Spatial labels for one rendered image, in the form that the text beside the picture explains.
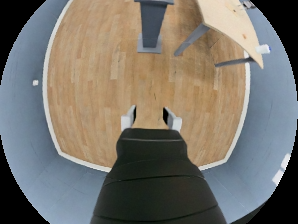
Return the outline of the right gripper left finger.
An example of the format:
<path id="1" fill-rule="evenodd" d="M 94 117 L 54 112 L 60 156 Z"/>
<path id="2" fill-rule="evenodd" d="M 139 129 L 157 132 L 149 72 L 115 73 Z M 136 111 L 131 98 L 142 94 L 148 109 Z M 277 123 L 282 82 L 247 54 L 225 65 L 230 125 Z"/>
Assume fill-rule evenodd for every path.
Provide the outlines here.
<path id="1" fill-rule="evenodd" d="M 136 121 L 136 108 L 137 105 L 132 105 L 129 112 L 121 116 L 121 131 L 125 128 L 132 128 L 134 121 Z"/>

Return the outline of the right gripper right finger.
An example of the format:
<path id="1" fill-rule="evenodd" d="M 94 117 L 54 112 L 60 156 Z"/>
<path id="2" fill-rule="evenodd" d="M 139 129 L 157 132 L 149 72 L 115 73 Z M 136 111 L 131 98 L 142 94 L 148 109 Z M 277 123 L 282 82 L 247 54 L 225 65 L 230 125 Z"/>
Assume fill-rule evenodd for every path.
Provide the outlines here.
<path id="1" fill-rule="evenodd" d="M 174 115 L 168 107 L 164 107 L 164 112 L 162 112 L 162 119 L 164 119 L 165 124 L 168 125 L 169 129 L 177 129 L 180 132 L 182 119 Z"/>

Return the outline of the white plastic bottle with blue cap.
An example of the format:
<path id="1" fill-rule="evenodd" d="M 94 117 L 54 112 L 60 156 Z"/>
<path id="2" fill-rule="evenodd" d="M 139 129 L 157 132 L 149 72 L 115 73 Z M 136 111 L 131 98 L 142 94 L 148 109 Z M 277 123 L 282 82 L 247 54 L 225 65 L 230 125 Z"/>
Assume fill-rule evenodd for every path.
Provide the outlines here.
<path id="1" fill-rule="evenodd" d="M 261 47 L 255 47 L 255 52 L 257 53 L 269 53 L 271 51 L 270 47 L 267 45 L 261 45 Z"/>

